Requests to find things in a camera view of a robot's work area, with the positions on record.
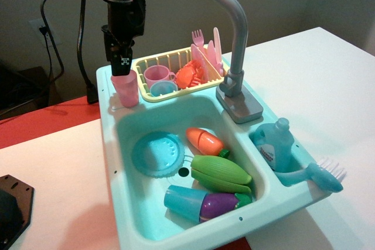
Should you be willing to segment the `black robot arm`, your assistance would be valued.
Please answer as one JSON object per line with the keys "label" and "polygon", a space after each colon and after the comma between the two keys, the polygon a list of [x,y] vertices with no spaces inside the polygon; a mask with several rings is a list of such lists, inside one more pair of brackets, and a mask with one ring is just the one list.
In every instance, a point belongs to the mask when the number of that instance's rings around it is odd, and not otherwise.
{"label": "black robot arm", "polygon": [[101,27],[107,61],[113,76],[127,76],[131,70],[134,39],[144,34],[145,0],[103,0],[107,3],[107,24]]}

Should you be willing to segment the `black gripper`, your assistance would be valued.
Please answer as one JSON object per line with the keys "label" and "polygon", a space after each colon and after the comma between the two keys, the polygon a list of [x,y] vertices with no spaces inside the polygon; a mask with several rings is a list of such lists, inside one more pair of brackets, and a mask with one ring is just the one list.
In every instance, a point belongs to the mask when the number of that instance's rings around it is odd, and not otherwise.
{"label": "black gripper", "polygon": [[101,27],[107,61],[113,76],[127,76],[131,70],[134,38],[144,34],[145,0],[103,0],[108,23]]}

